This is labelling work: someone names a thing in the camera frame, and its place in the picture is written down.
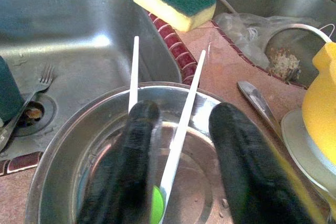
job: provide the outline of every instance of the dark green bottle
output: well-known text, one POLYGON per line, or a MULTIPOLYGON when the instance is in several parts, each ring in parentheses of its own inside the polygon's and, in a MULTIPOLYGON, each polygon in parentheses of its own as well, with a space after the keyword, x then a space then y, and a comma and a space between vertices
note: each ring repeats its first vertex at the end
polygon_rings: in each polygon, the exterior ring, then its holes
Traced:
POLYGON ((19 111, 24 100, 5 60, 0 56, 0 119, 9 121, 19 111))

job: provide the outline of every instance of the plate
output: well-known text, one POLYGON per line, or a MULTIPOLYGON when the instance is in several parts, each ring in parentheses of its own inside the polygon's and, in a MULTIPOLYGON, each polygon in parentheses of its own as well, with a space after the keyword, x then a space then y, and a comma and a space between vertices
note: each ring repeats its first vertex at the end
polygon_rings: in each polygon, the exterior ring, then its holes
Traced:
POLYGON ((288 112, 281 120, 281 129, 288 152, 300 170, 336 199, 336 175, 325 159, 321 158, 322 153, 319 153, 309 136, 303 122, 302 110, 288 112))
MULTIPOLYGON (((162 145, 157 161, 160 184, 169 144, 177 128, 189 86, 144 83, 139 100, 152 100, 161 110, 162 145)), ((128 113, 129 87, 111 91, 77 112, 57 133, 44 153, 30 187, 26 223, 75 223, 94 166, 113 148, 128 113)), ((223 102, 198 91, 163 223, 232 223, 222 204, 225 193, 208 118, 223 102)))

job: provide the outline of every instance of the countertop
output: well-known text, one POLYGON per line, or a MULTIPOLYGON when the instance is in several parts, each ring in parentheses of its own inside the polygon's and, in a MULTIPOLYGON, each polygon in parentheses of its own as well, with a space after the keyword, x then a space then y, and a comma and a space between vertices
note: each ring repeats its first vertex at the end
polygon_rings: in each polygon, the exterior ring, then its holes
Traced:
MULTIPOLYGON (((213 23, 207 22, 188 33, 178 33, 181 40, 198 60, 202 49, 209 49, 203 68, 200 88, 224 98, 236 105, 253 120, 279 152, 294 165, 285 146, 277 139, 271 128, 257 114, 237 88, 237 81, 247 80, 256 86, 268 101, 278 121, 289 111, 301 107, 305 90, 290 86, 268 76, 246 62, 221 36, 213 23)), ((23 223, 25 202, 34 169, 0 177, 0 223, 23 223)), ((311 189, 310 183, 296 168, 302 182, 311 189)), ((327 213, 327 205, 310 190, 311 197, 320 209, 327 213)))

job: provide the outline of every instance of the scrub sponge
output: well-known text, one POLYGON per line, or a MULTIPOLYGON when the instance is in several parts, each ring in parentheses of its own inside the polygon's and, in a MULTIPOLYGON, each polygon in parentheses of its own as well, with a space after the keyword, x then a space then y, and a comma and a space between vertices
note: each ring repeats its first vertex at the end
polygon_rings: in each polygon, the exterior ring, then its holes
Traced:
POLYGON ((210 20, 215 12, 215 0, 134 0, 172 27, 189 31, 210 20))

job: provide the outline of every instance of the fork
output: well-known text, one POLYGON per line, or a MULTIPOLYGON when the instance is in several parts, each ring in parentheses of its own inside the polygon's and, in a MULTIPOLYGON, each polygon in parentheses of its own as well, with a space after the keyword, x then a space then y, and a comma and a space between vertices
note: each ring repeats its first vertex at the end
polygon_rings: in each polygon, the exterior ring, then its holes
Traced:
POLYGON ((16 116, 14 116, 11 119, 11 121, 3 128, 0 134, 0 152, 8 143, 8 140, 11 137, 16 124, 19 121, 22 113, 25 111, 28 103, 31 101, 31 99, 37 92, 41 92, 48 89, 53 79, 54 79, 54 67, 52 65, 46 65, 43 69, 41 77, 38 79, 38 82, 33 92, 28 96, 28 98, 26 99, 25 103, 22 105, 21 109, 16 114, 16 116))

